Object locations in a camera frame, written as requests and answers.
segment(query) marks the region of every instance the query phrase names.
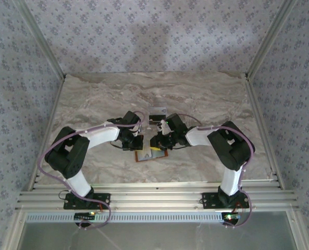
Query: patterned wallpaper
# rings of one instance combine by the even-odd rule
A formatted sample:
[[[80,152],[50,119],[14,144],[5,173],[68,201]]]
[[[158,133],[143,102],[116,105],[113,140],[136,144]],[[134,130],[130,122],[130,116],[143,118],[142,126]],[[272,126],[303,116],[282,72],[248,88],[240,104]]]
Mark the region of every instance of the patterned wallpaper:
[[[27,1],[64,73],[246,72],[282,1]]]
[[[0,1],[0,247],[59,84],[12,1]]]
[[[298,0],[253,80],[279,167],[309,227],[309,0]]]

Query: marble surface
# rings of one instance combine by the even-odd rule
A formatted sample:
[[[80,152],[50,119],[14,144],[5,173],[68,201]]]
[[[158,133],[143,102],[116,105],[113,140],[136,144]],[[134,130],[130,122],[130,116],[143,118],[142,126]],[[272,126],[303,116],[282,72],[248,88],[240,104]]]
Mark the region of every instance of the marble surface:
[[[233,121],[256,147],[245,179],[268,179],[271,172],[262,140],[242,79],[223,72],[101,73],[67,75],[50,144],[62,127],[89,128],[128,110],[148,112],[165,103],[168,114],[186,113],[203,124],[221,125]],[[195,121],[183,117],[187,126]],[[43,168],[55,172],[44,163]],[[109,143],[90,149],[83,168],[90,183],[135,182],[220,182],[224,167],[212,147],[195,146],[169,151],[168,157],[135,162],[134,152],[123,152]],[[54,184],[40,175],[39,184]]]

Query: black bracket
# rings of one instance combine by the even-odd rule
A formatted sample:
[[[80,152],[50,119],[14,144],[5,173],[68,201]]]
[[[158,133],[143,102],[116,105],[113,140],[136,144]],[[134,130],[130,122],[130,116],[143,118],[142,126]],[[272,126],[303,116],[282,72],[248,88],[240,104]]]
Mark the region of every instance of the black bracket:
[[[130,129],[134,127],[119,127],[118,125],[130,125],[139,122],[141,119],[133,112],[128,111],[123,118],[108,119],[107,121],[116,124],[119,128],[118,140],[122,142],[123,151],[134,151],[143,149],[143,137],[140,135],[134,136]]]
[[[73,217],[74,220],[86,220],[86,221],[90,221],[90,220],[94,220],[95,219],[95,215],[91,215],[88,212],[79,212],[77,214],[74,215]],[[88,222],[83,222],[80,224],[80,222],[76,222],[77,226],[81,226],[82,228],[86,228],[89,227],[91,225],[91,223]]]
[[[239,204],[237,208],[249,208],[248,198],[241,192],[229,204],[224,204],[219,199],[218,193],[202,193],[200,203],[203,204],[204,209],[234,209],[237,207],[237,204]]]
[[[98,199],[101,202],[110,204],[110,194],[108,193],[93,193],[90,199]],[[77,198],[74,194],[69,193],[65,196],[64,200],[65,210],[98,210],[108,209],[105,205],[101,205],[97,202],[86,202]]]

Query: small black object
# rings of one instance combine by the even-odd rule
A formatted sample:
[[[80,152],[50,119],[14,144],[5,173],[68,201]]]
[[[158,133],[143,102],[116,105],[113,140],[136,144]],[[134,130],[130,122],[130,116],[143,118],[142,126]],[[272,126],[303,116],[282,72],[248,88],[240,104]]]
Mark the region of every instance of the small black object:
[[[62,128],[54,143],[74,132],[75,130],[70,127]],[[54,170],[59,171],[65,179],[69,179],[80,171],[89,143],[88,138],[75,135],[55,146],[45,155],[44,159]],[[68,151],[65,148],[66,146],[72,146],[72,149]]]
[[[183,146],[183,147],[173,147],[172,149],[182,149],[182,148],[186,148],[188,146]]]
[[[200,203],[203,204],[204,209],[234,209],[237,203],[241,204],[241,208],[249,208],[248,198],[244,193],[237,191],[236,194],[228,196],[223,191],[220,192],[219,189],[220,187],[218,193],[202,193]]]
[[[150,125],[157,125],[161,120],[165,120],[166,115],[149,115]]]
[[[99,201],[105,202],[108,205],[110,204],[110,194],[109,193],[94,193],[93,189],[85,196],[88,199],[98,199]],[[105,205],[101,204],[102,209],[108,209]],[[65,196],[64,201],[65,210],[98,210],[100,209],[100,203],[98,202],[88,202],[82,199],[79,199],[74,194],[69,193]]]
[[[239,213],[237,213],[237,212],[222,212],[221,213],[221,216],[223,217],[223,219],[224,219],[224,222],[228,222],[227,224],[229,224],[229,225],[236,225],[237,223],[238,223],[238,221],[239,221],[239,219],[238,218],[231,218],[231,219],[227,219],[227,218],[225,218],[227,215],[237,215],[237,214],[239,214]]]
[[[190,146],[186,139],[186,134],[194,127],[188,129],[176,113],[168,116],[166,122],[172,132],[165,135],[162,134],[162,131],[158,132],[158,134],[150,140],[151,147],[157,147],[162,150],[172,150],[177,143],[186,147]]]
[[[95,219],[95,215],[91,215],[89,214],[88,212],[79,212],[79,213],[76,213],[73,217],[74,220],[87,220],[87,221],[90,221],[90,220],[94,220]],[[76,222],[76,225],[77,226],[80,226],[82,228],[86,228],[86,227],[89,227],[91,224],[88,223],[88,222],[83,222],[83,223],[80,223],[80,222]]]
[[[235,129],[242,133],[241,130],[231,121],[225,122],[222,126]],[[251,153],[247,142],[241,136],[229,130],[219,129],[209,134],[207,138],[211,142],[220,161],[230,170],[238,171],[241,168],[241,165],[250,158]],[[228,141],[231,140],[234,140],[234,142],[230,145]]]
[[[123,148],[120,147],[120,146],[114,145],[112,142],[110,142],[110,145],[113,146],[113,147],[115,147],[115,148],[123,149]]]
[[[143,149],[143,138],[142,136],[134,136],[132,131],[130,129],[133,129],[134,127],[119,127],[118,125],[131,125],[136,124],[140,121],[140,118],[131,111],[128,111],[123,118],[116,118],[116,119],[109,119],[107,120],[109,122],[112,122],[113,124],[117,124],[117,127],[119,128],[120,132],[118,134],[118,140],[122,142],[122,149],[124,151],[126,150],[142,150]]]

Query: purple cable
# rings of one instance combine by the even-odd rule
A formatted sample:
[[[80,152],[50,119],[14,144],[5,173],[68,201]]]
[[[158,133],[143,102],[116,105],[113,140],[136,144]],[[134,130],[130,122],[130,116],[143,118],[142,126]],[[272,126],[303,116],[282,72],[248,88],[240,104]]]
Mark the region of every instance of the purple cable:
[[[243,173],[245,172],[245,168],[246,166],[250,163],[250,161],[252,160],[253,156],[254,156],[254,149],[253,149],[253,146],[251,144],[251,142],[248,140],[248,138],[242,134],[241,132],[239,132],[238,130],[235,130],[235,129],[232,129],[232,128],[229,128],[229,127],[225,127],[225,126],[213,126],[213,127],[210,127],[210,128],[197,128],[198,130],[201,130],[201,131],[204,131],[204,130],[212,130],[212,129],[225,129],[225,130],[229,130],[239,136],[241,136],[248,144],[248,147],[250,149],[250,157],[248,159],[248,161],[242,166],[242,169],[241,169],[241,174],[240,174],[240,178],[239,178],[239,182],[238,182],[238,189],[241,193],[245,194],[248,198],[248,202],[249,202],[249,213],[247,215],[247,218],[241,223],[241,224],[238,224],[237,226],[231,224],[231,223],[228,223],[226,222],[226,224],[232,226],[232,227],[239,227],[239,226],[242,226],[244,225],[250,218],[250,215],[252,213],[252,201],[249,197],[249,194],[247,192],[245,192],[244,190],[241,189],[241,181],[242,181],[242,177],[243,177]]]
[[[52,144],[52,145],[51,145],[46,151],[44,151],[43,154],[38,158],[38,160],[37,160],[38,169],[39,169],[43,174],[45,174],[46,176],[49,176],[49,177],[51,177],[51,178],[53,178],[53,179],[59,181],[60,183],[62,183],[67,189],[72,190],[72,188],[70,187],[70,185],[69,185],[67,182],[63,181],[61,178],[59,178],[59,177],[57,177],[57,176],[53,176],[52,174],[45,172],[45,171],[42,169],[42,167],[41,167],[41,162],[42,162],[44,156],[45,156],[46,154],[48,154],[48,153],[49,153],[55,146],[57,146],[59,143],[65,141],[65,140],[67,140],[67,139],[69,139],[69,138],[71,138],[71,137],[73,137],[73,136],[75,136],[75,135],[77,135],[77,134],[89,133],[89,132],[93,132],[93,131],[96,131],[96,130],[99,130],[99,129],[102,129],[102,128],[111,128],[111,127],[124,127],[124,128],[127,128],[127,127],[134,127],[134,126],[141,125],[141,124],[144,122],[144,120],[145,120],[145,114],[144,114],[143,112],[141,112],[141,111],[135,111],[134,113],[140,113],[140,114],[143,116],[143,119],[140,120],[139,122],[135,123],[135,124],[130,124],[130,125],[121,125],[121,124],[100,125],[100,126],[92,127],[92,128],[90,128],[90,129],[87,129],[87,130],[77,131],[77,132],[74,132],[74,133],[72,133],[72,134],[69,134],[69,135],[67,135],[67,136],[65,136],[65,137],[63,137],[63,138],[61,138],[60,140],[58,140],[57,142],[55,142],[54,144]],[[108,208],[108,210],[109,210],[109,215],[108,215],[108,218],[107,218],[107,220],[106,220],[105,222],[103,222],[103,223],[101,223],[101,224],[99,224],[99,225],[97,225],[97,226],[94,226],[94,227],[85,228],[85,230],[87,230],[87,229],[101,228],[101,227],[103,227],[103,226],[105,226],[105,225],[108,224],[108,222],[109,222],[109,220],[110,220],[110,217],[111,217],[111,215],[112,215],[112,209],[110,208],[110,206],[109,206],[107,203],[102,202],[102,201],[99,201],[98,199],[88,199],[88,198],[82,197],[82,196],[80,196],[79,194],[77,194],[76,192],[74,192],[73,190],[72,190],[71,192],[72,192],[72,194],[74,194],[74,195],[75,195],[77,198],[79,198],[79,199],[82,199],[82,200],[87,201],[87,202],[97,202],[97,203],[99,203],[99,204],[102,204],[102,205],[106,206],[106,207]],[[82,221],[82,222],[79,223],[79,226],[81,226],[81,224],[84,223],[84,222],[89,222],[89,221]]]

